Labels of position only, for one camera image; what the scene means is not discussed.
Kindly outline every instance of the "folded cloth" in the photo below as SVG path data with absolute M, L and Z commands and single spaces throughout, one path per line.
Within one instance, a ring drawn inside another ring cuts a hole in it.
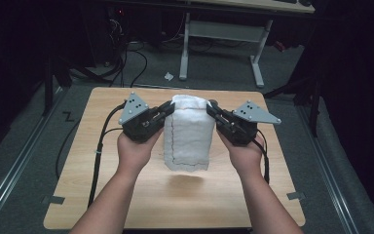
M 165 164 L 173 171 L 207 170 L 214 119 L 206 113 L 207 100 L 177 95 L 174 113 L 164 126 Z

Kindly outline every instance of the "desk top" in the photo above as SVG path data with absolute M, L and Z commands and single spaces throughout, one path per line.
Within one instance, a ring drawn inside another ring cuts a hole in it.
M 221 4 L 235 7 L 247 7 L 266 9 L 273 11 L 284 11 L 294 13 L 314 13 L 315 8 L 313 6 L 305 7 L 299 2 L 285 3 L 274 0 L 190 0 L 191 2 L 208 3 L 208 4 Z
M 69 151 L 56 187 L 62 205 L 50 204 L 44 225 L 48 229 L 70 229 L 87 209 L 94 171 L 95 149 L 109 112 L 135 91 L 150 106 L 158 106 L 174 95 L 215 99 L 219 106 L 233 110 L 251 99 L 267 110 L 260 93 L 193 90 L 95 88 Z M 107 129 L 118 126 L 121 112 Z M 259 124 L 268 144 L 270 185 L 299 225 L 305 218 L 298 200 L 286 194 L 295 191 L 272 125 Z M 98 194 L 118 165 L 116 139 L 120 131 L 104 139 Z M 250 227 L 240 179 L 230 163 L 228 151 L 214 131 L 207 171 L 173 172 L 164 163 L 163 136 L 153 148 L 152 157 L 135 185 L 125 228 L 223 228 Z

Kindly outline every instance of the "person's left hand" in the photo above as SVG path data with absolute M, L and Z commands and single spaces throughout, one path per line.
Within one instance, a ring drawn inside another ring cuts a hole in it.
M 120 159 L 117 172 L 138 176 L 150 160 L 151 150 L 162 132 L 163 129 L 160 129 L 144 143 L 134 142 L 124 133 L 121 133 L 117 139 L 118 157 Z

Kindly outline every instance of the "forearm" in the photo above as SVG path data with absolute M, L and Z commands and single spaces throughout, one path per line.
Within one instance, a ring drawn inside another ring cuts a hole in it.
M 247 175 L 241 179 L 255 233 L 302 233 L 263 176 Z
M 70 233 L 122 233 L 135 181 L 136 175 L 115 173 Z

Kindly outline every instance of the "black tape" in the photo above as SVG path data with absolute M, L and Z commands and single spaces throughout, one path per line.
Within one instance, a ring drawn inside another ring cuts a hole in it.
M 300 200 L 305 199 L 306 196 L 305 196 L 305 193 L 303 192 L 293 192 L 293 193 L 287 193 L 287 198 L 289 200 L 298 199 L 300 201 Z
M 45 196 L 44 199 L 42 199 L 42 204 L 60 204 L 62 205 L 63 204 L 63 201 L 65 200 L 65 198 L 63 197 L 56 197 L 56 196 Z

